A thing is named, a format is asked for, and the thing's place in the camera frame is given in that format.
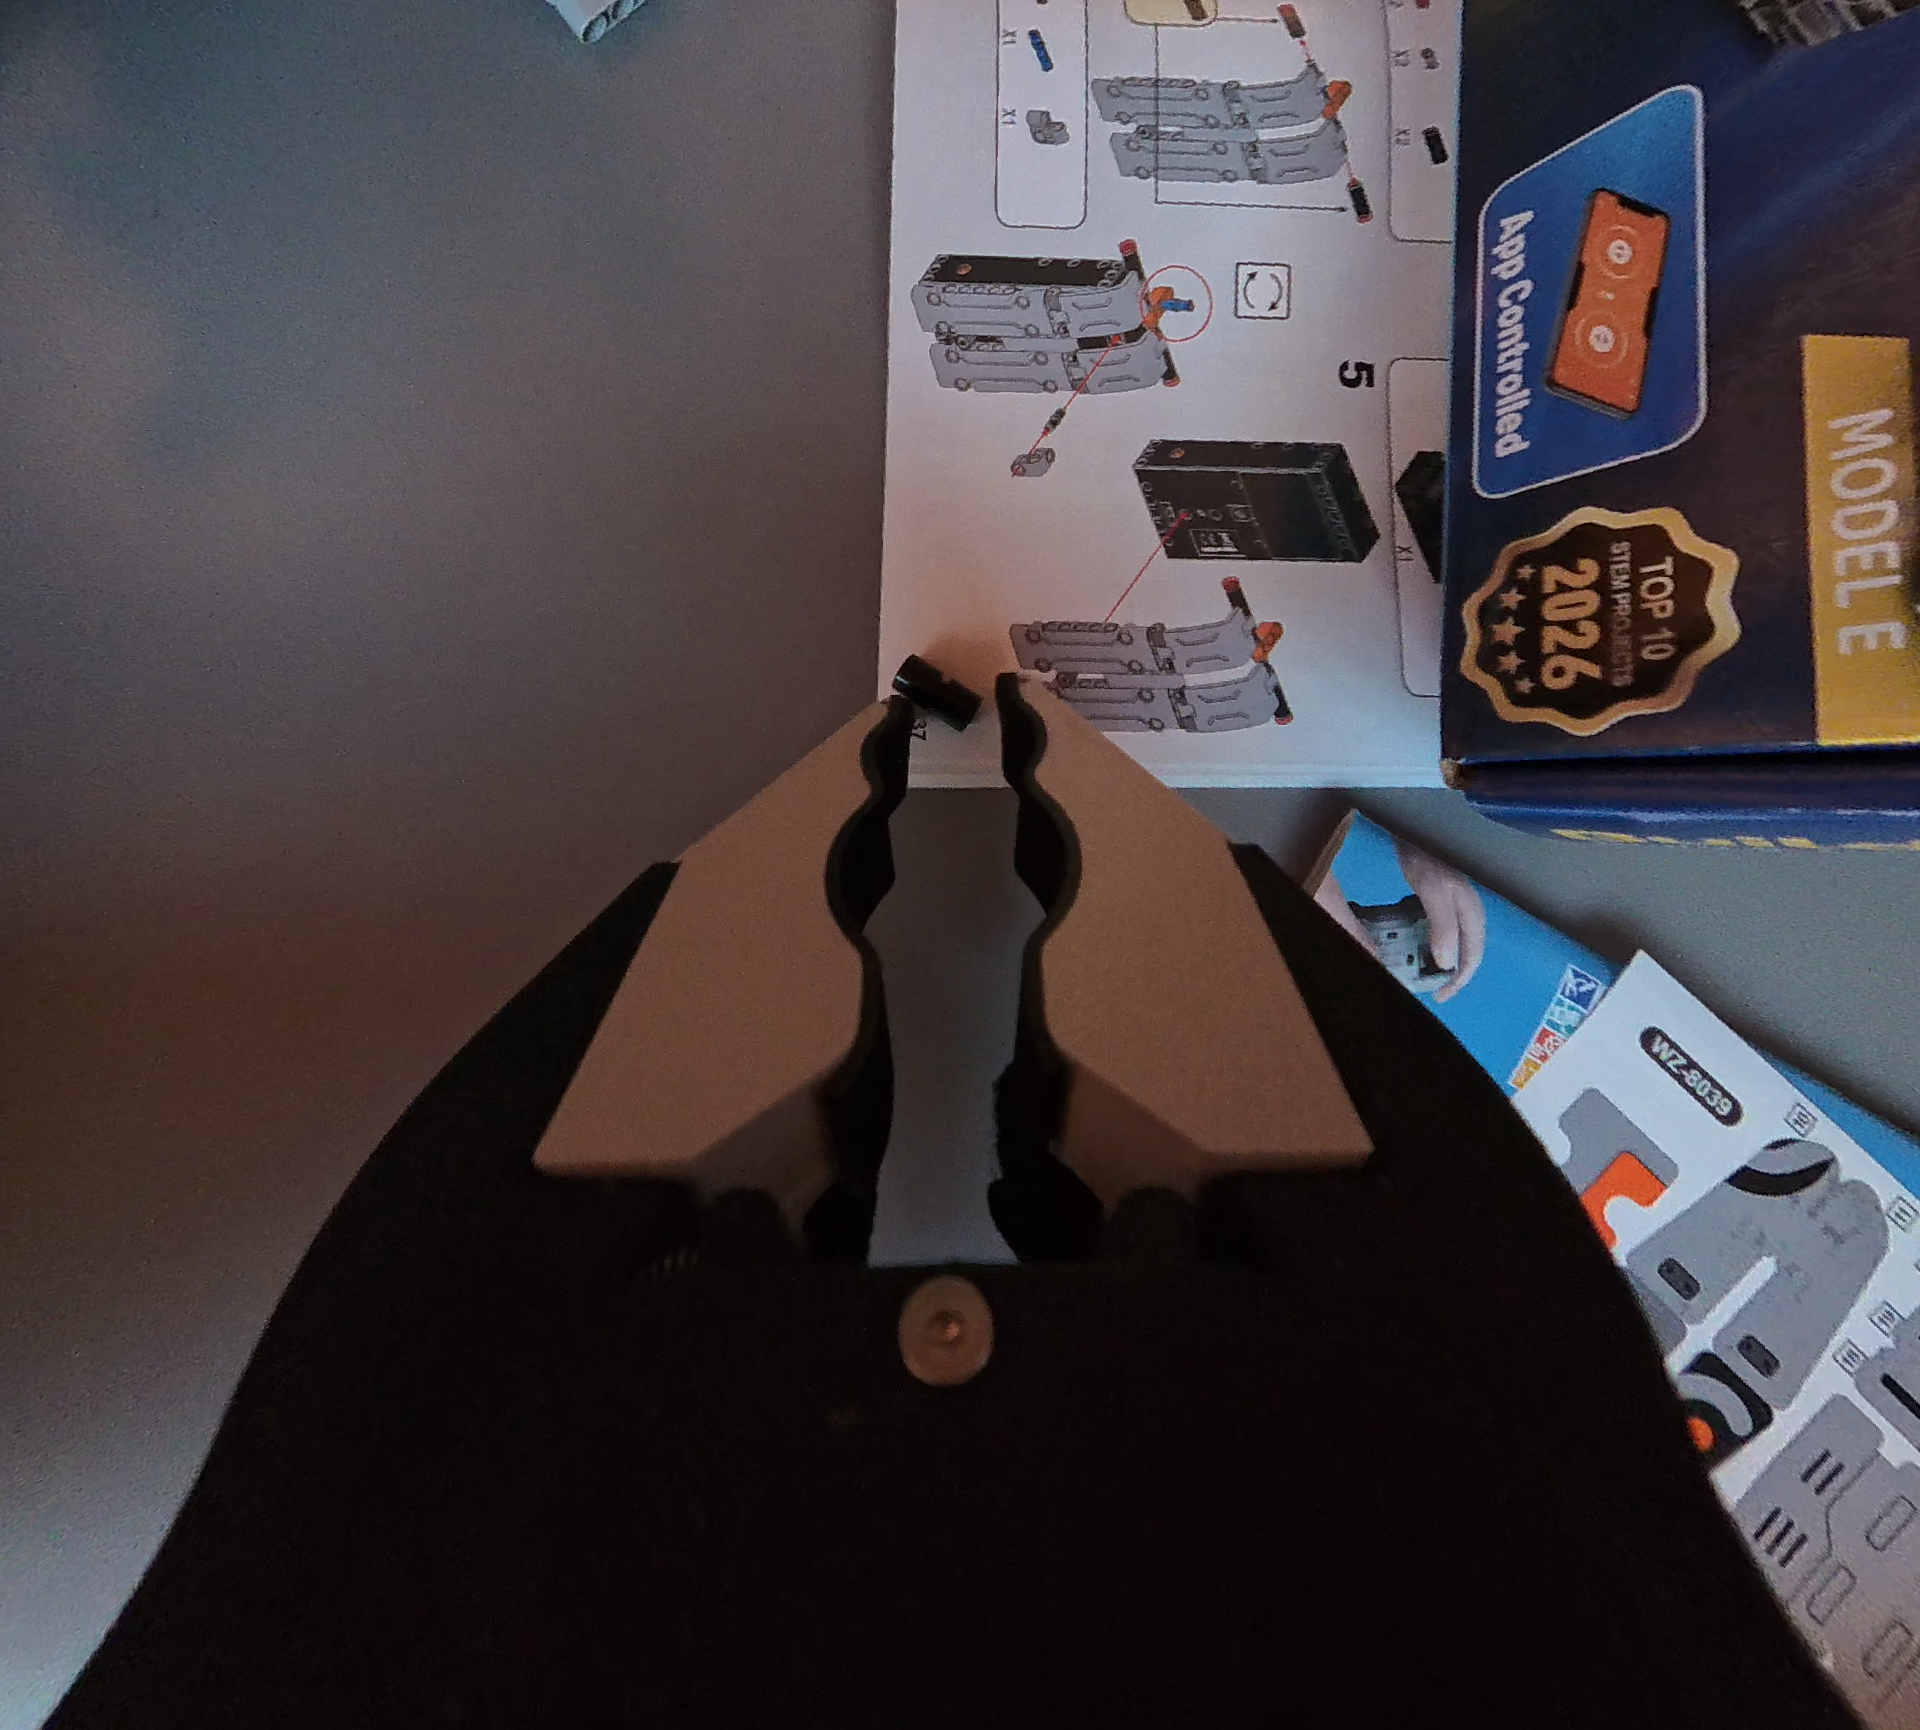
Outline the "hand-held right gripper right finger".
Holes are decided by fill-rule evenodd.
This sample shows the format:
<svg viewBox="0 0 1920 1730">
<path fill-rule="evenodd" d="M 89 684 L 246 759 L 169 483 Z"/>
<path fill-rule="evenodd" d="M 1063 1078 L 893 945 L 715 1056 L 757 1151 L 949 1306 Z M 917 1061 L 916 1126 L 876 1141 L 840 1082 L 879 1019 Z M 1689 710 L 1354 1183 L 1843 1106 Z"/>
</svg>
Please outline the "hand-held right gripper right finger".
<svg viewBox="0 0 1920 1730">
<path fill-rule="evenodd" d="M 1003 675 L 997 707 L 1043 910 L 994 1095 L 1005 1245 L 1076 1261 L 1133 1192 L 1362 1167 L 1370 1134 L 1230 841 L 1043 689 Z"/>
</svg>

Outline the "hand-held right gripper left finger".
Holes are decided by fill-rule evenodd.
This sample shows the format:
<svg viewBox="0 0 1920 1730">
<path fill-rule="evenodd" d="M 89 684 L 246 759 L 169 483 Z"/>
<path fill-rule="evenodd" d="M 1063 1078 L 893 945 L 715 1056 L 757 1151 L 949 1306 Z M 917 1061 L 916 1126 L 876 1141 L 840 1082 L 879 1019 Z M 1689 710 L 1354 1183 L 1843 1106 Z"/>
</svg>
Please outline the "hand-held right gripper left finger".
<svg viewBox="0 0 1920 1730">
<path fill-rule="evenodd" d="M 765 1192 L 820 1261 L 867 1259 L 890 1141 L 883 987 L 916 714 L 862 710 L 676 863 L 534 1162 Z"/>
</svg>

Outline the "small black connector pin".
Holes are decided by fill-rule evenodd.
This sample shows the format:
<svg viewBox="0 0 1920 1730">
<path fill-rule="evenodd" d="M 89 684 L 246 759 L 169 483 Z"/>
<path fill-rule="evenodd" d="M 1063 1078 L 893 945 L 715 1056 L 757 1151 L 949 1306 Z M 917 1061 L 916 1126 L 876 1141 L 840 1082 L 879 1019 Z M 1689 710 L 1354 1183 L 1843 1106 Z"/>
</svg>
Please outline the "small black connector pin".
<svg viewBox="0 0 1920 1730">
<path fill-rule="evenodd" d="M 955 733 L 965 733 L 979 717 L 979 695 L 921 654 L 897 664 L 890 689 Z"/>
</svg>

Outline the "grey desk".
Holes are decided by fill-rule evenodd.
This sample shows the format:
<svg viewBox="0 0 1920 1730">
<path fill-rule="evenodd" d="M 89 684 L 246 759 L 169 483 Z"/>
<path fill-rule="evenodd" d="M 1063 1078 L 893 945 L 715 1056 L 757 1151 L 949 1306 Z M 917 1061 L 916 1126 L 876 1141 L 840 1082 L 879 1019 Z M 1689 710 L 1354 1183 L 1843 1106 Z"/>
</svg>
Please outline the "grey desk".
<svg viewBox="0 0 1920 1730">
<path fill-rule="evenodd" d="M 893 0 L 2 0 L 6 1727 L 1850 1727 L 1523 1123 L 1205 797 L 1377 1161 L 1005 1264 L 906 797 L 876 1266 L 534 1168 L 876 661 Z"/>
</svg>

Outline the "blue cover booklet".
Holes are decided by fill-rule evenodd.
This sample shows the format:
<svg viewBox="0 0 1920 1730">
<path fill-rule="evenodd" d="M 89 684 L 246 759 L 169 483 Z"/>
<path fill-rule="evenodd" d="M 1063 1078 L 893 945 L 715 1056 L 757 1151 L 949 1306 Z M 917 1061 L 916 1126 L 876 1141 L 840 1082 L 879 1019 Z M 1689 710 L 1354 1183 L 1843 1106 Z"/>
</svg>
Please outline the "blue cover booklet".
<svg viewBox="0 0 1920 1730">
<path fill-rule="evenodd" d="M 1351 810 L 1328 841 L 1310 883 L 1328 914 L 1347 910 L 1362 921 L 1382 907 L 1425 910 L 1413 879 L 1415 868 L 1425 866 L 1434 866 L 1425 877 L 1436 883 L 1436 907 L 1445 904 L 1448 918 L 1456 893 L 1478 907 L 1478 963 L 1456 998 L 1442 1000 L 1441 981 L 1422 983 L 1415 994 L 1425 998 L 1425 1007 L 1460 1037 L 1481 1070 L 1514 1095 L 1571 1039 L 1626 963 L 1581 946 L 1578 939 L 1464 879 L 1359 810 Z M 1890 1212 L 1890 1219 L 1909 1224 L 1918 1247 L 1918 1137 L 1869 1116 L 1784 1059 L 1761 1054 L 1804 1105 L 1818 1109 L 1831 1129 L 1843 1133 L 1895 1176 L 1907 1198 L 1901 1199 L 1904 1207 Z"/>
</svg>

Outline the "open instruction booklet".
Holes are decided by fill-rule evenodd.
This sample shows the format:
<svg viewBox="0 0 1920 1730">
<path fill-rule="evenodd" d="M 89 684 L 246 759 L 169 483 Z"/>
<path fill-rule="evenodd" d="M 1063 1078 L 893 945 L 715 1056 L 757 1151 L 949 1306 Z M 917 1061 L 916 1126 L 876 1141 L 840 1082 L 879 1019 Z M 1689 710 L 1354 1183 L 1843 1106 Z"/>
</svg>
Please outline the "open instruction booklet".
<svg viewBox="0 0 1920 1730">
<path fill-rule="evenodd" d="M 1431 786 L 1456 0 L 897 0 L 882 667 Z"/>
</svg>

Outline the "white sticker sheet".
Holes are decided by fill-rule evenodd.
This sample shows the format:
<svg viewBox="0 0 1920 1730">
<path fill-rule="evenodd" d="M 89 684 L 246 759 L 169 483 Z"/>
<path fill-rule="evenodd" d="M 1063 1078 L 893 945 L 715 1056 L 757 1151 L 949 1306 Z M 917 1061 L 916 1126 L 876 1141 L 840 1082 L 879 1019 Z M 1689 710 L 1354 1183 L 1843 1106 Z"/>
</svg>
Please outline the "white sticker sheet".
<svg viewBox="0 0 1920 1730">
<path fill-rule="evenodd" d="M 1918 1183 L 1638 955 L 1515 1099 L 1846 1704 L 1918 1724 Z"/>
</svg>

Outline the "blue toy kit box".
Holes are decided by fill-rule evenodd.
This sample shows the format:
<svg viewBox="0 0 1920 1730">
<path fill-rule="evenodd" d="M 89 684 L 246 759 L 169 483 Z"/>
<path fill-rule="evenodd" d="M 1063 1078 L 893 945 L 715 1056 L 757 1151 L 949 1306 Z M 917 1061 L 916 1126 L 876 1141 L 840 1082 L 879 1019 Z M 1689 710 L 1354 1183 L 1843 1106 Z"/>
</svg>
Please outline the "blue toy kit box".
<svg viewBox="0 0 1920 1730">
<path fill-rule="evenodd" d="M 1462 0 L 1442 752 L 1918 849 L 1918 0 Z"/>
</svg>

